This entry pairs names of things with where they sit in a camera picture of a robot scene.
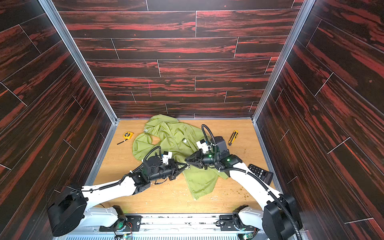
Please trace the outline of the green Snoopy zip jacket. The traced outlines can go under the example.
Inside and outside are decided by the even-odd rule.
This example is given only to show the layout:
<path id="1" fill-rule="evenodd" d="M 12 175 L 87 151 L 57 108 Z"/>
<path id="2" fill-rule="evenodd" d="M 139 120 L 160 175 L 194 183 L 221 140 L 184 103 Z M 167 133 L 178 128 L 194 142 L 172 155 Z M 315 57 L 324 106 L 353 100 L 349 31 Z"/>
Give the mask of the green Snoopy zip jacket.
<path id="1" fill-rule="evenodd" d="M 155 147 L 153 137 L 160 141 L 157 143 L 162 151 L 173 153 L 173 158 L 180 163 L 198 150 L 196 142 L 204 138 L 201 129 L 165 115 L 155 115 L 145 124 L 144 132 L 133 141 L 133 155 L 136 160 L 142 161 L 145 155 Z M 198 169 L 191 167 L 183 172 L 188 188 L 194 200 L 211 193 L 219 177 L 228 179 L 226 173 L 216 169 Z"/>

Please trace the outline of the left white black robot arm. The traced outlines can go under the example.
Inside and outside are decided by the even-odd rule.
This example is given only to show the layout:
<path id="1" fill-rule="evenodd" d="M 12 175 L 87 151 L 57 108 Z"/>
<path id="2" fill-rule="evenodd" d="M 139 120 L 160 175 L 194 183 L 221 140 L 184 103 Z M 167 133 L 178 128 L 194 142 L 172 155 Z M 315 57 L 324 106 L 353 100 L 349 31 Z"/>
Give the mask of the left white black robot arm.
<path id="1" fill-rule="evenodd" d="M 111 226 L 118 220 L 118 211 L 109 208 L 102 214 L 96 210 L 97 205 L 139 194 L 147 190 L 153 181 L 175 180 L 187 168 L 188 164 L 174 159 L 163 163 L 155 155 L 120 180 L 94 186 L 66 186 L 47 210 L 53 236 L 64 236 L 79 226 Z"/>

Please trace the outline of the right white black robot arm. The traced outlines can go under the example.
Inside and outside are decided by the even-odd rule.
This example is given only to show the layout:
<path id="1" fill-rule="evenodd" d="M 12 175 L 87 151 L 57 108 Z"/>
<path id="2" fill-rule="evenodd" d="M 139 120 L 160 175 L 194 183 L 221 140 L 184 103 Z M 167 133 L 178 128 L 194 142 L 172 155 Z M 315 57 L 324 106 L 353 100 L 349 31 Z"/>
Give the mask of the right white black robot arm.
<path id="1" fill-rule="evenodd" d="M 300 233 L 302 220 L 295 198 L 282 194 L 266 184 L 258 175 L 236 155 L 230 153 L 222 137 L 197 142 L 198 150 L 185 159 L 186 163 L 198 169 L 214 168 L 239 183 L 263 208 L 263 212 L 248 205 L 233 211 L 234 227 L 245 231 L 252 227 L 262 230 L 270 240 L 287 240 L 295 236 L 302 239 Z"/>

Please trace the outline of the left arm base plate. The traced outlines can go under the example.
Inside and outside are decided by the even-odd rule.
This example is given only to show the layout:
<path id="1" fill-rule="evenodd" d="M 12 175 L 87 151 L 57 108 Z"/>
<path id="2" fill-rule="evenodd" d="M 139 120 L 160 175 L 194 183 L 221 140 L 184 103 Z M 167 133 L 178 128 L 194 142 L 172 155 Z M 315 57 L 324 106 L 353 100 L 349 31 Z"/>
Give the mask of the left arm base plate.
<path id="1" fill-rule="evenodd" d="M 141 227 L 142 216 L 126 215 L 125 219 L 118 219 L 111 227 L 100 226 L 100 232 L 111 232 L 111 233 L 119 233 L 119 232 L 138 232 Z"/>

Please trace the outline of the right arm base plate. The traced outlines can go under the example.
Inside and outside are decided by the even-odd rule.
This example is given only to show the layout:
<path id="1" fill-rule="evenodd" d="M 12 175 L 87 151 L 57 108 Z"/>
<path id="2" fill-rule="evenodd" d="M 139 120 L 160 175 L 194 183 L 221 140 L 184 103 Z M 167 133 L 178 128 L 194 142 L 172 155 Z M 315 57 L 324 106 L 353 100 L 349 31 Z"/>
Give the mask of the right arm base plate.
<path id="1" fill-rule="evenodd" d="M 221 229 L 221 231 L 258 231 L 259 229 L 254 226 L 244 225 L 239 217 L 233 215 L 220 215 L 219 220 L 215 225 Z"/>

